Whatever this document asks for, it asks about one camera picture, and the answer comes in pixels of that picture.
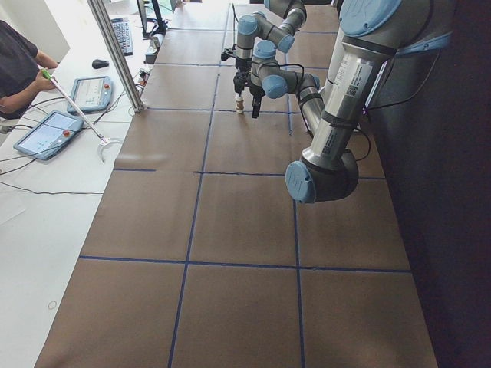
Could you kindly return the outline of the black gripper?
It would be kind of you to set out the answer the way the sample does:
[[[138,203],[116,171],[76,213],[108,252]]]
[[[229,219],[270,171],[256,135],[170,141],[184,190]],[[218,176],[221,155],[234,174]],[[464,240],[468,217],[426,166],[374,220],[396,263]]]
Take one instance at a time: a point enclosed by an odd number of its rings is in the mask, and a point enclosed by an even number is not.
[[[238,96],[242,96],[242,92],[248,86],[248,78],[250,75],[250,60],[236,58],[235,61],[236,73],[233,78],[234,91]]]
[[[249,91],[252,98],[252,118],[258,118],[262,105],[262,97],[265,96],[265,91],[263,90],[261,84],[257,85],[252,80],[249,81]]]

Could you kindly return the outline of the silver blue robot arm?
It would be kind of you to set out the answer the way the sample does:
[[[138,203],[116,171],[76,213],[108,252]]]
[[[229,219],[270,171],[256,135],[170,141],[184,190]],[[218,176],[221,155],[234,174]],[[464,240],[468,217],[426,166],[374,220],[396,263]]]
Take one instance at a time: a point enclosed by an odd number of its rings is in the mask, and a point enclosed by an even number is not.
[[[310,74],[280,70],[273,54],[287,47],[267,38],[259,42],[266,49],[254,51],[256,82],[271,98],[296,94],[313,135],[300,160],[290,163],[285,172],[294,200],[334,201],[354,191],[358,166],[346,146],[382,65],[395,56],[447,46],[455,10],[455,1],[344,1],[323,88]]]
[[[222,60],[235,60],[233,79],[236,99],[248,88],[253,102],[259,104],[264,96],[277,99],[292,92],[289,72],[282,70],[276,53],[286,54],[295,42],[295,33],[307,20],[302,1],[265,1],[267,10],[282,18],[280,25],[269,21],[260,11],[243,15],[237,20],[236,39],[232,47],[222,53]]]

